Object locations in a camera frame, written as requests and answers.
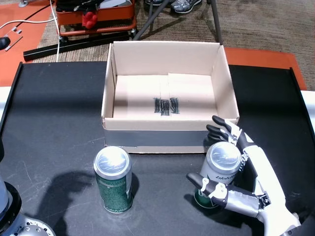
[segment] gray carpet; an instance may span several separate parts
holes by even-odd
[[[148,17],[148,6],[136,0],[138,28]],[[1,4],[18,2],[2,0]],[[308,90],[315,90],[314,0],[217,0],[226,47],[272,50],[296,56]],[[215,41],[211,7],[203,0],[189,14],[166,8],[143,40]],[[39,47],[57,43],[54,22],[48,23]],[[106,60],[108,45],[60,54],[59,61]],[[52,62],[56,56],[35,62]]]

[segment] open cardboard box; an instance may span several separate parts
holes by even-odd
[[[206,152],[212,115],[239,119],[222,45],[110,45],[101,114],[107,146],[131,153]]]

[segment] orange floor mat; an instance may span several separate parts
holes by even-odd
[[[8,21],[24,20],[48,4],[48,0],[37,0],[34,2],[29,2],[26,7],[19,7],[17,3],[0,5],[0,26]],[[51,9],[50,7],[47,7],[28,20],[45,21],[49,19],[50,14]],[[18,23],[12,23],[0,29],[0,37],[3,37],[5,34],[7,34],[17,24]],[[22,30],[21,35],[23,38],[7,52],[5,50],[0,51],[0,86],[11,86],[19,63],[21,61],[25,62],[23,58],[23,52],[37,48],[44,33],[45,26],[46,23],[23,23],[18,27],[19,30]]]
[[[293,68],[300,90],[307,90],[302,73],[294,54],[245,48],[225,48],[226,59],[230,65],[249,65],[289,69]]]

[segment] silver can top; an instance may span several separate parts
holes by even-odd
[[[120,147],[105,147],[98,152],[94,159],[94,170],[104,179],[120,179],[124,177],[130,169],[130,156]]]
[[[237,172],[242,161],[238,148],[228,142],[213,144],[207,151],[206,158],[213,170],[224,175]]]

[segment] white robotic arm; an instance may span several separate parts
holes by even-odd
[[[204,190],[203,193],[214,203],[225,209],[256,217],[264,223],[265,236],[289,235],[287,232],[301,224],[286,208],[284,192],[265,152],[238,126],[217,116],[213,116],[213,120],[224,129],[207,125],[208,137],[227,141],[238,147],[243,157],[240,171],[245,164],[250,165],[256,176],[253,192],[211,181],[199,174],[190,173],[187,178],[197,188]]]
[[[3,156],[0,138],[0,161]],[[18,191],[0,176],[0,236],[56,236],[44,222],[21,214],[21,205]]]

